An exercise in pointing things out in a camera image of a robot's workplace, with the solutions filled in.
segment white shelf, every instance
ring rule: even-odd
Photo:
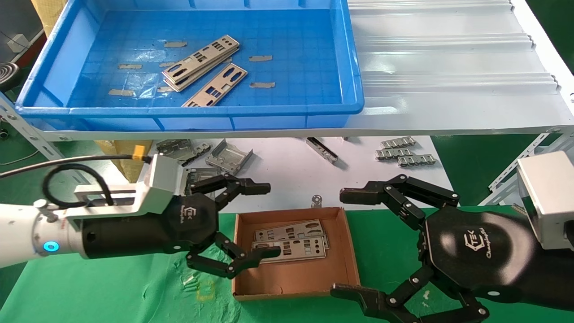
[[[315,194],[323,197],[323,207],[344,207],[346,210],[386,209],[384,205],[342,204],[339,201],[339,191],[344,187],[363,187],[370,180],[389,180],[399,174],[452,190],[440,160],[434,165],[405,168],[397,166],[396,160],[376,161],[375,150],[380,149],[381,141],[388,139],[393,137],[353,137],[350,141],[343,141],[340,137],[322,138],[321,141],[339,155],[335,165],[329,164],[302,139],[227,140],[240,150],[253,149],[253,156],[237,177],[251,178],[256,183],[270,183],[271,192],[262,196],[240,195],[221,213],[307,209],[311,207],[311,197]],[[429,136],[416,136],[414,139],[417,144],[410,147],[414,153],[430,153],[438,159]],[[206,142],[215,147],[219,141],[207,139],[193,143],[198,145]],[[211,167],[205,164],[205,157],[200,157],[186,168]],[[428,207],[419,201],[413,203],[419,207]]]
[[[43,132],[48,141],[560,132],[574,77],[524,0],[350,0],[366,95],[343,129]]]

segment green floor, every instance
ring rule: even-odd
[[[573,28],[574,1],[571,0],[528,0],[554,46],[574,71]],[[14,89],[14,97],[21,87]],[[34,148],[17,132],[9,129],[9,140],[0,141],[0,164],[19,159],[34,152]],[[536,135],[504,136],[444,136],[433,137],[433,143],[439,153],[453,188],[461,196],[462,205],[477,205],[489,192],[488,184],[497,176],[534,138]],[[79,156],[99,153],[92,142],[58,143],[58,148],[66,156]],[[0,172],[16,167],[44,161],[36,155],[26,161],[12,166],[0,166]],[[113,167],[109,162],[94,163],[91,166],[98,171]],[[40,181],[45,170],[31,172],[18,177],[3,179],[0,185],[0,203],[31,204],[40,198]],[[65,177],[56,179],[58,197],[69,198],[73,191],[71,183]],[[0,269],[0,308],[12,290],[24,265]]]

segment stamped metal plate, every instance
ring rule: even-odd
[[[183,91],[186,87],[188,87],[189,85],[191,85],[193,82],[197,81],[198,79],[200,79],[203,75],[205,75],[207,72],[209,72],[210,70],[212,70],[214,67],[216,67],[217,65],[221,64],[222,62],[226,61],[229,57],[231,57],[231,55],[235,54],[237,51],[239,50],[239,48],[235,48],[233,51],[231,51],[229,53],[229,55],[225,55],[225,56],[221,56],[220,58],[214,60],[213,62],[211,62],[210,64],[207,64],[206,66],[200,68],[197,72],[188,75],[187,77],[181,79],[179,82],[177,83],[173,83],[169,78],[165,78],[164,82],[169,85],[169,87],[171,87],[172,89],[174,89],[176,92],[181,92]]]
[[[281,247],[281,253],[274,258],[264,258],[261,260],[261,263],[293,262],[296,260],[325,258],[326,256],[323,237],[256,241],[251,244],[251,249],[266,247]]]
[[[255,241],[279,241],[289,239],[314,238],[326,235],[320,220],[311,220],[276,228],[255,231]],[[325,249],[329,249],[328,239],[325,240]]]
[[[182,106],[214,106],[231,89],[233,89],[245,76],[247,71],[239,66],[229,63],[209,83],[199,90]]]
[[[229,56],[229,53],[238,47],[239,43],[236,40],[231,38],[229,35],[225,35],[215,40],[213,43],[206,45],[197,52],[189,55],[185,59],[166,68],[162,73],[173,83],[177,83],[188,75],[197,72],[202,67],[209,65],[218,58]]]

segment metal shelf frame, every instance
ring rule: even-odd
[[[548,133],[563,134],[552,149],[572,141],[574,76],[525,0],[350,0],[349,7],[366,105],[342,129],[58,131],[26,122],[2,94],[0,116],[49,160],[63,157],[51,142],[73,140],[542,134],[521,155]],[[512,186],[507,181],[485,203]]]

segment white table surface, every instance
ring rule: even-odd
[[[416,154],[430,153],[437,158],[432,166],[401,168],[395,160],[376,161],[375,150],[383,140],[396,137],[341,137],[319,138],[329,149],[339,155],[339,161],[331,165],[309,147],[304,139],[257,138],[228,139],[238,149],[249,151],[253,156],[237,177],[251,178],[258,183],[270,183],[271,192],[266,195],[240,195],[222,213],[243,213],[269,210],[304,209],[311,206],[311,197],[323,197],[323,206],[342,206],[347,210],[385,209],[383,205],[349,205],[339,202],[339,190],[343,187],[363,187],[370,180],[388,180],[398,174],[415,176],[435,185],[452,189],[429,136],[415,136],[417,144],[411,147]],[[215,147],[219,139],[195,140]],[[205,157],[195,160],[186,168],[209,167]]]

